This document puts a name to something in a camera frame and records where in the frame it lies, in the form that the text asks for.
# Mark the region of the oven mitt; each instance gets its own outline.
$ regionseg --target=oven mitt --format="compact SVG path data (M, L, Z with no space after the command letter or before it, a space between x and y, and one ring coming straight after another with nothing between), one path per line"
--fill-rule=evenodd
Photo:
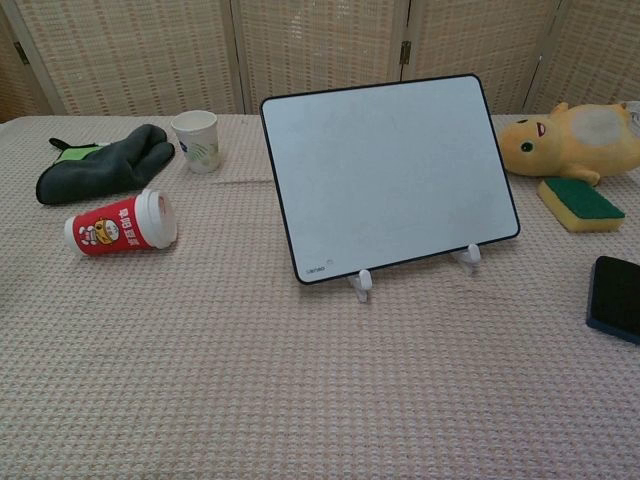
M148 124L106 146L49 142L62 153L36 185L36 197L45 205L144 188L174 154L166 132Z

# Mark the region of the white plastic stand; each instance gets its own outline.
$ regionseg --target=white plastic stand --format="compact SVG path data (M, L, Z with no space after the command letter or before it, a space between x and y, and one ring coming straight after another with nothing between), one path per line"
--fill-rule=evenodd
M465 250L459 250L457 252L451 252L451 256L456 259L456 261L462 265L465 272L468 274L473 273L474 267L480 263L482 259L480 255L480 248L472 243Z
M371 279L371 272L369 270L360 270L358 275L351 275L349 283L356 290L356 297L360 303L367 303L369 297L368 291L373 288L373 280Z

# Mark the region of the sponge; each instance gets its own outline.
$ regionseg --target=sponge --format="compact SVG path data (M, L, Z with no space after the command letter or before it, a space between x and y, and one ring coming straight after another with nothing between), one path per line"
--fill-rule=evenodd
M617 230L624 213L592 187L573 178L547 178L538 195L558 221L570 232Z

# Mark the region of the white board surface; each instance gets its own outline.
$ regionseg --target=white board surface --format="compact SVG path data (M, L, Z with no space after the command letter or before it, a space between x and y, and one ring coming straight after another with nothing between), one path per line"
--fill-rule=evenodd
M261 110L303 283L519 232L475 76L273 97Z

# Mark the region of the red paper cup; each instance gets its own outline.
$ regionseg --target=red paper cup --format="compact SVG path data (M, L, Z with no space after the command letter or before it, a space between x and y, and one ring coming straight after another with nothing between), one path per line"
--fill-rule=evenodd
M66 243L82 255L166 248L177 234L169 200L148 188L136 197L68 218L64 224Z

